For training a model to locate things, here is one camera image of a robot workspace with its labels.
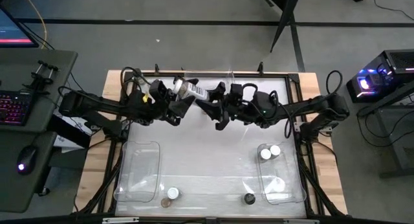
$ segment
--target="concrete floor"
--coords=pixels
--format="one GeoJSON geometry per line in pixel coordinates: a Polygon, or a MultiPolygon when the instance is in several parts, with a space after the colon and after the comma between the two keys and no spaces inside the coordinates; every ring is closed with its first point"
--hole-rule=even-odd
{"type": "MultiPolygon", "coordinates": [[[[43,17],[76,19],[162,19],[277,21],[279,14],[263,0],[33,0],[43,17]]],[[[411,0],[377,0],[414,16],[411,0]]],[[[6,0],[15,17],[36,17],[25,0],[6,0]]],[[[377,8],[373,0],[300,0],[297,22],[412,23],[401,13],[377,8]]],[[[40,25],[30,27],[41,34],[40,25]]],[[[160,25],[47,25],[48,41],[57,49],[79,53],[73,70],[83,88],[101,93],[108,69],[124,66],[161,69],[218,69],[254,71],[260,61],[266,71],[298,71],[290,27],[269,53],[276,27],[160,26],[160,25]]],[[[413,49],[413,28],[298,27],[307,72],[318,75],[322,93],[326,74],[338,69],[348,81],[384,49],[413,49]]],[[[344,87],[340,91],[346,96],[344,87]]],[[[367,145],[355,113],[334,131],[332,141],[349,214],[356,218],[412,222],[414,177],[380,179],[389,168],[384,149],[367,145]]],[[[56,190],[66,199],[34,199],[24,214],[0,214],[1,219],[51,216],[72,211],[80,173],[60,171],[66,179],[56,190]],[[46,207],[54,207],[47,212],[46,207]]],[[[54,184],[56,178],[49,178],[54,184]]]]}

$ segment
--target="bottle label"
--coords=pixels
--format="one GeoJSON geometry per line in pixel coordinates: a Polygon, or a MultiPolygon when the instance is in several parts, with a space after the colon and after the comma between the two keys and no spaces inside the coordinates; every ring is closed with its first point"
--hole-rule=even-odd
{"type": "Polygon", "coordinates": [[[205,90],[201,89],[200,87],[196,87],[195,85],[191,86],[191,90],[196,92],[197,94],[204,96],[205,90]]]}

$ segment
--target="monitor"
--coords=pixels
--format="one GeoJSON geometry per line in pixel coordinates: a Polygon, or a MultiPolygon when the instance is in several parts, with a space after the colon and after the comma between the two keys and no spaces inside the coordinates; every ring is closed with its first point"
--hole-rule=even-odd
{"type": "Polygon", "coordinates": [[[0,6],[0,48],[38,46],[28,32],[0,6]]]}

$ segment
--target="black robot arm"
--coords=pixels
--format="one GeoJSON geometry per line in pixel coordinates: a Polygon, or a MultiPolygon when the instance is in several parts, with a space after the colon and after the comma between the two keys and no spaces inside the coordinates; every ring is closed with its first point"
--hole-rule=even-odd
{"type": "Polygon", "coordinates": [[[171,89],[160,80],[155,80],[149,86],[149,94],[135,89],[128,96],[124,103],[102,98],[84,91],[71,91],[63,95],[59,112],[66,117],[82,117],[95,126],[103,128],[105,134],[119,136],[122,130],[122,123],[119,120],[109,120],[98,111],[120,115],[128,120],[137,122],[143,126],[148,126],[154,120],[163,120],[173,126],[180,124],[191,106],[195,97],[189,96],[179,99],[173,94],[171,89]]]}
{"type": "Polygon", "coordinates": [[[312,122],[300,126],[301,136],[308,141],[317,138],[319,130],[332,122],[345,120],[349,116],[345,99],[336,93],[281,105],[276,91],[267,94],[258,91],[254,84],[232,84],[227,95],[224,94],[225,90],[224,83],[221,82],[217,88],[208,91],[208,101],[196,100],[197,105],[212,120],[219,121],[215,125],[217,130],[223,130],[230,120],[240,120],[245,125],[256,124],[260,128],[268,128],[282,119],[319,113],[312,122]],[[243,90],[246,87],[256,89],[251,101],[243,100],[243,90]]]}

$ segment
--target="keyboard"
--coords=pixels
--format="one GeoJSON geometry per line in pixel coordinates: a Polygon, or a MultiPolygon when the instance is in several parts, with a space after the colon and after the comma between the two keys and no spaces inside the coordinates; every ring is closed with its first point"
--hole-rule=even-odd
{"type": "Polygon", "coordinates": [[[0,91],[0,124],[24,126],[32,103],[31,92],[0,91]]]}

